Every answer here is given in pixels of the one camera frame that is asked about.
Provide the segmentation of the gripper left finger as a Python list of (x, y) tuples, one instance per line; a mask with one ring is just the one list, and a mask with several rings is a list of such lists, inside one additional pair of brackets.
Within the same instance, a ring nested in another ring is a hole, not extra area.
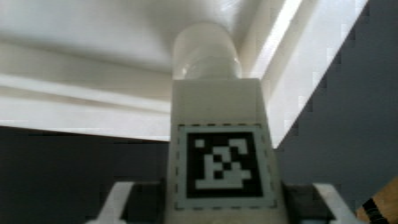
[(121, 216), (134, 185), (134, 182), (118, 182), (114, 184), (98, 216), (86, 224), (129, 224)]

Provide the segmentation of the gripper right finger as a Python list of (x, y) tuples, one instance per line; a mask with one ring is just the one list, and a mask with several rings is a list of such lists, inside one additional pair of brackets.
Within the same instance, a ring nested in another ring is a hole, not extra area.
[(331, 184), (315, 183), (315, 189), (333, 213), (333, 217), (306, 218), (301, 221), (301, 224), (367, 224), (354, 215), (336, 187)]

